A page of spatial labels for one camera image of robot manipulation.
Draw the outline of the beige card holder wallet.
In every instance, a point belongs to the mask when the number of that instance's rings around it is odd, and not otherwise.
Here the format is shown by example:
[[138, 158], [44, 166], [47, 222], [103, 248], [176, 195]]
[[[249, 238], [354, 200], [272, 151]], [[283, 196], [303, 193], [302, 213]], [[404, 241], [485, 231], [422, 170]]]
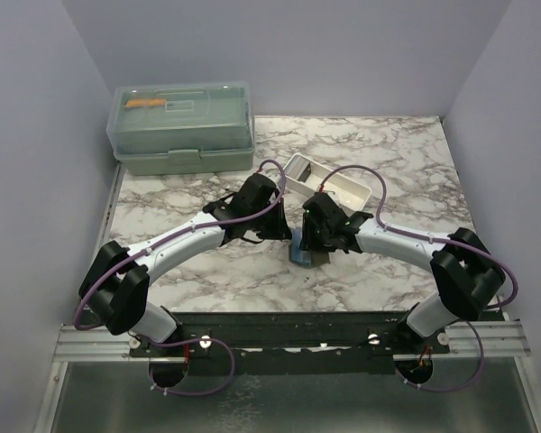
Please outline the beige card holder wallet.
[[292, 232], [289, 245], [289, 261], [303, 268], [316, 268], [330, 263], [329, 253], [310, 252], [301, 249], [302, 229], [297, 227]]

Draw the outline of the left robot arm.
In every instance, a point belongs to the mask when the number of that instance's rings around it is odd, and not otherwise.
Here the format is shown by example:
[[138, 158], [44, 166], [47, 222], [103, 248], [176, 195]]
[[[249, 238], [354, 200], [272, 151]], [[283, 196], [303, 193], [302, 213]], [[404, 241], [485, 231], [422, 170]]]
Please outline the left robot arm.
[[249, 231], [261, 240], [289, 240], [284, 191], [283, 182], [255, 173], [238, 191], [206, 204], [162, 235], [127, 247], [115, 241], [104, 244], [78, 290], [75, 329], [88, 328], [81, 316], [89, 309], [112, 335], [131, 332], [150, 340], [160, 355], [176, 354], [182, 343], [179, 323], [166, 308], [149, 302], [151, 285], [178, 265]]

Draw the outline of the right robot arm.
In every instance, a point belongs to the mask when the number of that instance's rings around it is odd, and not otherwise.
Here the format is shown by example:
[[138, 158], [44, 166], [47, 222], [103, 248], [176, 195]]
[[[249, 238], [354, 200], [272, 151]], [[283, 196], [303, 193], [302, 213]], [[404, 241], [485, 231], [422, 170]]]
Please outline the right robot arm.
[[346, 215], [324, 192], [309, 198], [303, 209], [302, 250], [378, 254], [433, 275], [436, 293], [416, 304], [399, 322], [397, 342], [407, 353], [419, 352], [442, 327], [479, 318], [506, 280], [471, 230], [459, 228], [445, 243], [423, 232], [411, 237], [405, 228], [391, 230], [379, 225], [372, 214], [357, 211]]

